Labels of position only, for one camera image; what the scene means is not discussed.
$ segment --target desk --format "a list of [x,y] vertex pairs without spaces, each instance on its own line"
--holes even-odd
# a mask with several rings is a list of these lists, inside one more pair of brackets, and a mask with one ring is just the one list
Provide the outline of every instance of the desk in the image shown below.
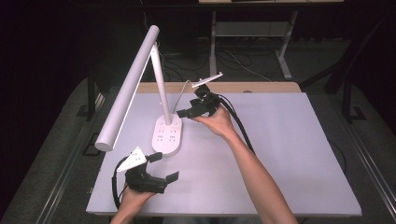
[[[165,83],[180,92],[183,83]],[[162,109],[155,83],[141,83],[120,130],[115,149],[107,152],[87,212],[115,214],[111,176],[118,161],[137,146],[153,153],[151,136]],[[243,122],[258,158],[282,190],[296,216],[360,216],[361,208],[326,140],[305,93],[291,82],[209,83],[225,95]],[[178,93],[169,93],[172,105]],[[193,93],[184,93],[177,110],[190,107]],[[183,119],[180,151],[148,165],[148,172],[165,177],[180,171],[165,194],[151,198],[140,216],[256,216],[232,152],[201,123]],[[119,192],[123,174],[118,176]]]

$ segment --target wrist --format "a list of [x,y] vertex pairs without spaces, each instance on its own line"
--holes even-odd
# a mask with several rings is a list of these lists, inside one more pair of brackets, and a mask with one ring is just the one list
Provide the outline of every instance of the wrist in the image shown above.
[[234,129],[230,129],[229,131],[224,132],[221,137],[229,143],[233,140],[239,139],[239,134]]
[[132,221],[134,214],[119,211],[112,219],[111,224],[127,224]]

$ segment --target lamp base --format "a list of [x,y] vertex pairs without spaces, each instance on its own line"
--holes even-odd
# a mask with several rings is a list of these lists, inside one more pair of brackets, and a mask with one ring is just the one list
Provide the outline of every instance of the lamp base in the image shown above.
[[165,157],[175,155],[180,149],[181,131],[183,123],[178,115],[172,115],[172,123],[165,124],[164,116],[160,116],[155,122],[154,134],[152,135],[152,148],[155,152],[161,152]]

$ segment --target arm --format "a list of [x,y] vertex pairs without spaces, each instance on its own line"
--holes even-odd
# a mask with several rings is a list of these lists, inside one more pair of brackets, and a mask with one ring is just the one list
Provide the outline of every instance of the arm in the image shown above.
[[143,207],[143,204],[155,193],[136,192],[128,186],[122,193],[120,209],[111,219],[111,224],[127,224],[130,223],[134,216]]
[[219,106],[213,116],[194,120],[203,123],[227,142],[262,222],[297,223],[274,179],[233,128],[228,111]]

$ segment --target black device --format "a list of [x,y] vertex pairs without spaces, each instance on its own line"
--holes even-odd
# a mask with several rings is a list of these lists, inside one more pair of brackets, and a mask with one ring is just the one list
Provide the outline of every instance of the black device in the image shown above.
[[219,97],[210,91],[206,85],[200,86],[195,92],[197,99],[190,100],[191,108],[178,110],[177,115],[180,118],[192,119],[208,113],[212,116],[220,104]]
[[[120,198],[117,193],[117,169],[128,157],[123,158],[118,164],[112,177],[113,199],[117,208],[120,207]],[[163,158],[161,152],[146,156],[147,161],[125,173],[125,183],[130,189],[138,192],[164,193],[168,184],[178,180],[178,172],[168,175],[166,178],[159,178],[147,173],[146,169],[149,162],[159,161]]]

